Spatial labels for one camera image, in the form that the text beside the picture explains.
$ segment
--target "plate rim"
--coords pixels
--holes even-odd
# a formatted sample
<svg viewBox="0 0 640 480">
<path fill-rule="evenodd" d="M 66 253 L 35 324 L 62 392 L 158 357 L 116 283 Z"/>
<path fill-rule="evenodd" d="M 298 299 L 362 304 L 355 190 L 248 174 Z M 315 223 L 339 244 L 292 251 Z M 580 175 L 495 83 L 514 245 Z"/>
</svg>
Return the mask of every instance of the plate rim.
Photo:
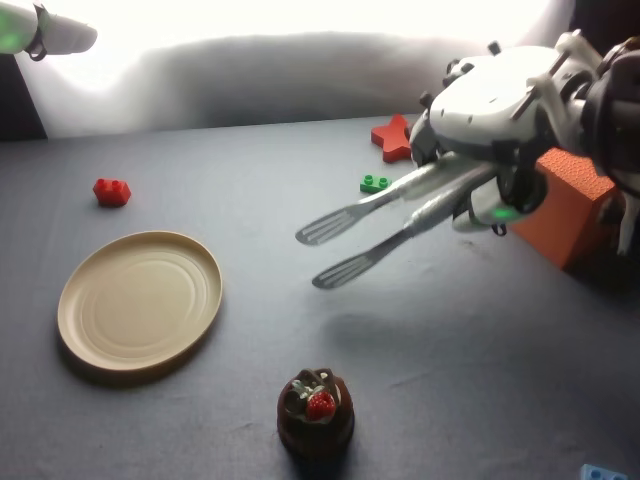
<svg viewBox="0 0 640 480">
<path fill-rule="evenodd" d="M 216 267 L 216 270 L 218 271 L 218 277 L 219 277 L 219 280 L 220 280 L 220 294 L 218 295 L 218 302 L 215 305 L 215 309 L 214 309 L 211 321 L 208 323 L 208 325 L 204 329 L 204 331 L 200 335 L 198 335 L 198 337 L 195 338 L 191 343 L 189 343 L 187 346 L 185 346 L 184 348 L 182 348 L 181 350 L 179 350 L 178 352 L 176 352 L 175 354 L 173 354 L 169 358 L 163 359 L 163 360 L 161 360 L 159 362 L 153 363 L 151 365 L 145 365 L 145 366 L 142 366 L 142 367 L 134 367 L 134 368 L 127 368 L 126 366 L 123 366 L 123 368 L 110 368 L 110 367 L 106 367 L 104 365 L 96 365 L 94 362 L 91 362 L 88 359 L 84 358 L 83 355 L 81 355 L 80 353 L 78 353 L 78 351 L 76 349 L 74 349 L 74 346 L 75 346 L 76 342 L 69 342 L 68 338 L 65 338 L 65 334 L 63 333 L 63 328 L 61 328 L 62 321 L 61 321 L 61 315 L 60 315 L 61 314 L 61 310 L 62 310 L 63 300 L 65 298 L 65 294 L 68 295 L 67 292 L 68 292 L 68 289 L 70 288 L 69 285 L 71 284 L 71 281 L 76 276 L 78 271 L 80 271 L 85 266 L 85 264 L 90 262 L 91 259 L 95 255 L 97 255 L 99 252 L 101 252 L 102 250 L 112 246 L 115 243 L 118 243 L 120 241 L 124 241 L 126 239 L 131 238 L 131 237 L 139 237 L 139 236 L 153 235 L 153 234 L 164 234 L 164 235 L 169 235 L 169 236 L 181 237 L 183 240 L 187 240 L 188 242 L 191 242 L 191 243 L 199 246 L 200 248 L 202 248 L 202 250 L 211 258 L 211 260 L 213 261 L 213 264 Z M 213 255 L 213 253 L 211 253 L 211 250 L 209 250 L 201 242 L 199 242 L 196 239 L 194 239 L 193 237 L 190 237 L 190 236 L 185 235 L 183 233 L 173 232 L 173 231 L 170 231 L 170 230 L 145 230 L 145 231 L 142 231 L 142 232 L 130 233 L 128 235 L 124 235 L 122 237 L 116 238 L 115 240 L 112 240 L 112 241 L 102 245 L 100 248 L 94 250 L 82 262 L 80 262 L 80 264 L 73 270 L 73 272 L 71 273 L 71 275 L 67 279 L 67 281 L 66 281 L 66 283 L 64 285 L 64 288 L 62 289 L 62 293 L 60 294 L 60 299 L 58 300 L 58 309 L 57 309 L 57 312 L 56 312 L 56 324 L 57 324 L 57 327 L 58 327 L 58 335 L 62 339 L 62 342 L 64 343 L 65 347 L 75 356 L 75 358 L 77 358 L 78 360 L 84 362 L 87 365 L 90 365 L 93 368 L 97 368 L 97 369 L 102 370 L 102 371 L 116 372 L 116 373 L 135 373 L 135 372 L 143 372 L 143 371 L 147 371 L 147 370 L 153 370 L 155 368 L 158 368 L 158 367 L 161 367 L 163 365 L 166 365 L 166 364 L 176 360 L 177 358 L 181 357 L 183 354 L 185 354 L 186 352 L 188 352 L 189 350 L 194 348 L 204 338 L 204 336 L 207 335 L 207 333 L 209 332 L 209 330 L 211 329 L 211 327 L 213 326 L 213 324 L 217 320 L 217 316 L 218 316 L 218 312 L 220 311 L 220 305 L 222 304 L 222 297 L 223 296 L 224 296 L 224 278 L 223 278 L 223 275 L 222 275 L 222 270 L 220 269 L 220 264 L 218 263 L 218 260 Z"/>
</svg>

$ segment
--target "cake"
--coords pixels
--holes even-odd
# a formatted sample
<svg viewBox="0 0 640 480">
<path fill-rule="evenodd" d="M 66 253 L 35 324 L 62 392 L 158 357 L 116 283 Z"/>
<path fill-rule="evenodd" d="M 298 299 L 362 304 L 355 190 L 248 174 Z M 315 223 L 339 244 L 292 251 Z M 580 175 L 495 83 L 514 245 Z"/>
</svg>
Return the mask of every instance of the cake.
<svg viewBox="0 0 640 480">
<path fill-rule="evenodd" d="M 305 458 L 339 453 L 351 440 L 354 422 L 349 390 L 328 368 L 302 370 L 278 398 L 280 439 Z"/>
</svg>

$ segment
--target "white backdrop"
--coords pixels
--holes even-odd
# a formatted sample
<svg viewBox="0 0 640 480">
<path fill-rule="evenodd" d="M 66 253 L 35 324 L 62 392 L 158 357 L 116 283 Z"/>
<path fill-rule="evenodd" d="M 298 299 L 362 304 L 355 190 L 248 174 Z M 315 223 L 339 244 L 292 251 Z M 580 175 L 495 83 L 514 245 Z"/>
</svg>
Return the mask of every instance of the white backdrop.
<svg viewBox="0 0 640 480">
<path fill-rule="evenodd" d="M 553 45 L 574 2 L 374 3 L 47 0 L 95 46 L 17 59 L 50 138 L 380 115 L 418 109 L 490 41 Z"/>
</svg>

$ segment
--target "table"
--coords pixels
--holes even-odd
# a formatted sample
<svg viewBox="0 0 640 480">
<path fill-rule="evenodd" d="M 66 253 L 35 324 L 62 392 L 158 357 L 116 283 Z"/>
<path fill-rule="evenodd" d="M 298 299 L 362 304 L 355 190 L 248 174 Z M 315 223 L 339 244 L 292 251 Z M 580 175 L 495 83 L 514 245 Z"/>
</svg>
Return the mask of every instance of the table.
<svg viewBox="0 0 640 480">
<path fill-rule="evenodd" d="M 570 479 L 585 462 L 640 474 L 640 328 L 515 235 L 414 239 L 357 281 L 325 267 L 383 239 L 389 206 L 309 248 L 294 232 L 399 178 L 369 118 L 0 146 L 0 478 Z M 133 196 L 101 209 L 96 178 Z M 123 235 L 182 232 L 216 255 L 223 307 L 191 361 L 143 386 L 75 375 L 55 312 L 74 268 Z M 295 461 L 276 400 L 303 367 L 347 381 L 347 455 Z"/>
</svg>

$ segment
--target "green lego block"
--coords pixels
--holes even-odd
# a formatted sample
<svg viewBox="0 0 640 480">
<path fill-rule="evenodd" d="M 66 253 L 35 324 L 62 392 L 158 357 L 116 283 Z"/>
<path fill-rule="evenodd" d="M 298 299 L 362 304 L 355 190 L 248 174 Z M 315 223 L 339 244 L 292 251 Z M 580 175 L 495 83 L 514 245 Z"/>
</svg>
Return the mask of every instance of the green lego block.
<svg viewBox="0 0 640 480">
<path fill-rule="evenodd" d="M 375 175 L 365 175 L 360 182 L 360 191 L 366 193 L 378 193 L 391 185 L 391 179 L 387 177 L 376 177 Z"/>
</svg>

